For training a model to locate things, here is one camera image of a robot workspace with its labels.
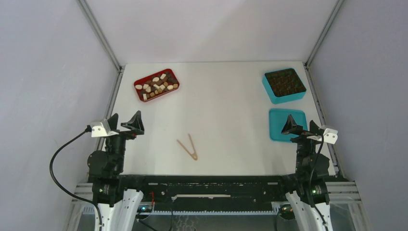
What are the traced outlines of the red chocolate tray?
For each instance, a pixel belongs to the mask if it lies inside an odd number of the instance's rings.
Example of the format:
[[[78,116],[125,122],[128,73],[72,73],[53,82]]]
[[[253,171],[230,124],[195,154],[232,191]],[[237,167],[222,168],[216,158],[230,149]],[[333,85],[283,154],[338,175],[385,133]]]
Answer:
[[[139,99],[148,102],[177,90],[180,82],[173,70],[168,68],[138,79],[133,85]]]

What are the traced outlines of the teal chocolate box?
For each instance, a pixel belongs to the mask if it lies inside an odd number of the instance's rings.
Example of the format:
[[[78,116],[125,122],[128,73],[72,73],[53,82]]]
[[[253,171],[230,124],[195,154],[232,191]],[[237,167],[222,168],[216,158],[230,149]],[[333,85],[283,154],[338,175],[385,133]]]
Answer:
[[[300,100],[306,94],[306,87],[293,68],[265,73],[262,84],[273,104]]]

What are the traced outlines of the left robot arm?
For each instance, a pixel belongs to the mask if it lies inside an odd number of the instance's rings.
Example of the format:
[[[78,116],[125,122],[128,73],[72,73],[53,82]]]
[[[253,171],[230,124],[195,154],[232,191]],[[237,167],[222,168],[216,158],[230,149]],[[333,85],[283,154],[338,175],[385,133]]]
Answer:
[[[120,177],[124,169],[126,142],[145,132],[141,112],[137,111],[128,122],[121,123],[124,131],[118,130],[117,124],[118,114],[113,114],[90,125],[93,138],[105,139],[105,149],[94,151],[87,160],[97,231],[132,230],[140,202],[151,193],[147,184],[138,182],[130,189]]]

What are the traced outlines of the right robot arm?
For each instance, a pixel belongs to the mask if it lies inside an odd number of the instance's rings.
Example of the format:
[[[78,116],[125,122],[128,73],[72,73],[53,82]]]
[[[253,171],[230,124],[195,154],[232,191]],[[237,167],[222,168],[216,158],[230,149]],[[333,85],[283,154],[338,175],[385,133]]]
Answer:
[[[309,127],[310,130],[303,129],[288,115],[281,132],[295,135],[291,138],[296,144],[295,172],[283,176],[278,194],[289,202],[299,230],[331,231],[330,198],[325,182],[330,160],[321,154],[324,131],[314,121],[310,121]]]

